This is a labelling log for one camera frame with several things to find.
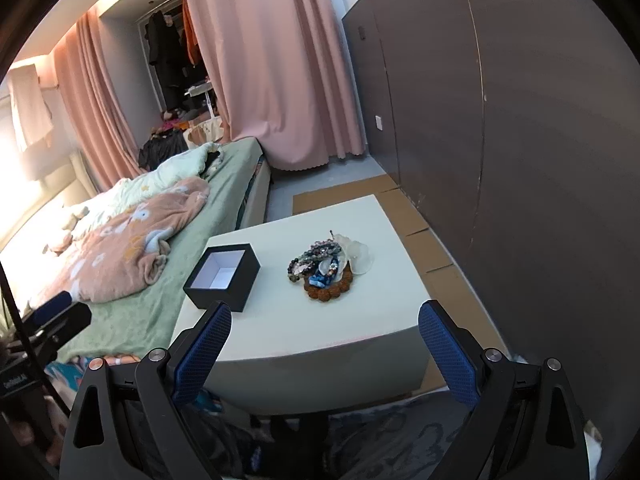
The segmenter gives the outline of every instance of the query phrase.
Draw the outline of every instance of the white towel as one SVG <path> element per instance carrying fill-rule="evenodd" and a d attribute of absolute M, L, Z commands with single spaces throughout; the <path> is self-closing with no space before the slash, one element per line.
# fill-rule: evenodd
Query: white towel
<path fill-rule="evenodd" d="M 42 98 L 34 64 L 9 70 L 7 85 L 11 95 L 15 139 L 23 152 L 53 130 L 51 114 Z"/>

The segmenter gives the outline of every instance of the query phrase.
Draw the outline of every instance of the pink blanket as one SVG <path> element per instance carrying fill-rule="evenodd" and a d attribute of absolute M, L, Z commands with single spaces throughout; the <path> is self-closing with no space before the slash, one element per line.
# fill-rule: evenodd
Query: pink blanket
<path fill-rule="evenodd" d="M 166 265 L 167 240 L 200 212 L 208 196 L 206 181 L 186 178 L 91 231 L 60 256 L 62 270 L 31 306 L 62 290 L 75 301 L 104 303 L 152 285 Z"/>

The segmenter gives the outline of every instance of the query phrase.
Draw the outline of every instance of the brown beaded bracelet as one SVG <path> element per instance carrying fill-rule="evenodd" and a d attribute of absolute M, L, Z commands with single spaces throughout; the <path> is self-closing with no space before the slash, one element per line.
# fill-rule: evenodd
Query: brown beaded bracelet
<path fill-rule="evenodd" d="M 329 301 L 338 298 L 343 292 L 347 292 L 351 288 L 352 281 L 353 272 L 351 272 L 350 264 L 347 264 L 342 272 L 342 279 L 327 288 L 309 285 L 309 275 L 305 274 L 305 290 L 312 300 Z"/>

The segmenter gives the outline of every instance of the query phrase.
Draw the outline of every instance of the pink curtain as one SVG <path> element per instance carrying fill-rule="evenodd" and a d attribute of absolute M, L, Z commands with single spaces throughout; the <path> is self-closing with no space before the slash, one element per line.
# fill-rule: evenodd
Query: pink curtain
<path fill-rule="evenodd" d="M 281 170 L 364 152 L 331 0 L 188 2 L 232 140 L 257 137 Z"/>
<path fill-rule="evenodd" d="M 66 111 L 101 190 L 144 173 L 104 62 L 94 8 L 56 45 L 54 63 Z"/>

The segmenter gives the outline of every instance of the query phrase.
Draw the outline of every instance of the orange garment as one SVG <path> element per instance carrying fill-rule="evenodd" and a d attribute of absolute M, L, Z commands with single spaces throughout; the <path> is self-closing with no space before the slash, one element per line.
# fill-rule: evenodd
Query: orange garment
<path fill-rule="evenodd" d="M 189 60 L 192 65 L 197 65 L 200 62 L 200 47 L 198 46 L 195 30 L 193 30 L 193 22 L 191 21 L 187 0 L 182 1 L 182 21 L 184 22 L 184 33 L 187 38 Z"/>

